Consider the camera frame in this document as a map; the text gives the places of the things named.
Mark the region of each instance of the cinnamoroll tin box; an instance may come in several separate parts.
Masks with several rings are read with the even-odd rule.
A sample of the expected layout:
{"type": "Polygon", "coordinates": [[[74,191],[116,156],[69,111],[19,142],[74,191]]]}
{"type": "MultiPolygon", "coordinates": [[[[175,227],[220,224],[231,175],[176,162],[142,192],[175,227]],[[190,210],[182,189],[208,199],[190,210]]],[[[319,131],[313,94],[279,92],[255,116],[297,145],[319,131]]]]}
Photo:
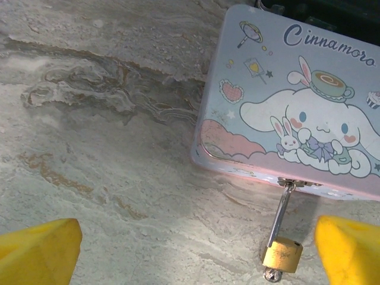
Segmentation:
{"type": "Polygon", "coordinates": [[[380,47],[246,5],[221,28],[193,161],[338,200],[380,200],[380,47]]]}

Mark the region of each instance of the small white bunny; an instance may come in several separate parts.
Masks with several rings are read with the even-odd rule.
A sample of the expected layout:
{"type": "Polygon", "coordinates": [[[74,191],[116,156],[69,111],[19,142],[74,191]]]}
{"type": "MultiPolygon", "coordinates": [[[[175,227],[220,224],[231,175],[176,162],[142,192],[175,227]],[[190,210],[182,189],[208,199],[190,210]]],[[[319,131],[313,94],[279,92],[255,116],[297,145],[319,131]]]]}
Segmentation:
{"type": "Polygon", "coordinates": [[[276,117],[271,117],[272,126],[281,138],[281,144],[277,144],[278,156],[288,162],[299,162],[297,156],[297,149],[299,148],[299,141],[293,136],[292,126],[289,120],[283,117],[283,124],[276,117]]]}

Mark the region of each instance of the pink cloud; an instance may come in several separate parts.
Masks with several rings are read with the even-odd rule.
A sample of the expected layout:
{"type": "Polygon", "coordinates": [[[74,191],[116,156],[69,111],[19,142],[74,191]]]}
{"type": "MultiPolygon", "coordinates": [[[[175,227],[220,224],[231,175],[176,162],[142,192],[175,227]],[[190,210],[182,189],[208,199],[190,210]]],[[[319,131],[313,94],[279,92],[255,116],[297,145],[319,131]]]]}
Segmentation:
{"type": "Polygon", "coordinates": [[[198,144],[212,144],[218,147],[224,154],[233,156],[241,154],[249,157],[252,153],[265,153],[264,148],[256,142],[247,140],[246,137],[228,132],[224,126],[214,120],[205,120],[202,123],[198,136],[198,144]]]}

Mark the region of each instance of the bunny ears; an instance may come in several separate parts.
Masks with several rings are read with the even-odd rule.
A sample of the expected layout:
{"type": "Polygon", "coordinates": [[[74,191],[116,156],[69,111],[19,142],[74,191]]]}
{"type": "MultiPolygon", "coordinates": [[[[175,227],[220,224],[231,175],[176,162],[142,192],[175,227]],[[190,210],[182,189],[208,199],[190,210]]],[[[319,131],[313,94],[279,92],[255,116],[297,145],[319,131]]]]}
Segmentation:
{"type": "MultiPolygon", "coordinates": [[[[284,128],[276,117],[273,117],[273,116],[271,117],[271,123],[277,135],[280,138],[285,137],[284,128]]],[[[292,135],[292,126],[290,125],[289,120],[285,117],[283,117],[283,125],[285,127],[285,131],[287,135],[292,135]]]]}
{"type": "Polygon", "coordinates": [[[303,85],[309,87],[309,83],[311,82],[311,72],[308,63],[302,56],[299,57],[299,65],[303,74],[298,71],[292,71],[288,74],[287,80],[290,84],[295,85],[301,82],[303,85]]]}

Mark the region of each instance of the padlock shackle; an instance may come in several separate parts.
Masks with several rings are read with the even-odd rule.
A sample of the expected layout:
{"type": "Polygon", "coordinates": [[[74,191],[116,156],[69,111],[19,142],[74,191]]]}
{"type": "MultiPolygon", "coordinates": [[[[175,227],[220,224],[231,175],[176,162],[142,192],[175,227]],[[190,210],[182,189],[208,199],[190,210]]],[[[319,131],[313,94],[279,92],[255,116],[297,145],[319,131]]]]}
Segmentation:
{"type": "Polygon", "coordinates": [[[285,184],[285,190],[283,195],[281,196],[280,203],[277,208],[277,212],[275,214],[275,219],[272,225],[271,234],[269,235],[269,240],[267,247],[270,248],[272,246],[273,241],[277,238],[278,232],[280,231],[281,224],[284,219],[287,203],[289,202],[290,195],[296,189],[296,184],[287,183],[285,184]]]}

